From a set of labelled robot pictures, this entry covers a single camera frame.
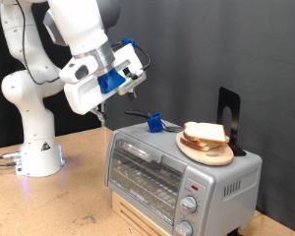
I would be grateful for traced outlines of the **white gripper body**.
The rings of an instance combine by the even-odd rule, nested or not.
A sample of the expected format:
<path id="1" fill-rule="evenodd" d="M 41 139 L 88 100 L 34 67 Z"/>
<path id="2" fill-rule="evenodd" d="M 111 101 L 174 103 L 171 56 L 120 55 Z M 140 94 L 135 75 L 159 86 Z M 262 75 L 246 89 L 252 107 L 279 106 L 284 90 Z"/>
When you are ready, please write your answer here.
<path id="1" fill-rule="evenodd" d="M 62 69 L 64 91 L 72 110 L 86 114 L 115 93 L 134 91 L 147 78 L 132 43 L 110 46 L 94 55 L 73 57 Z"/>

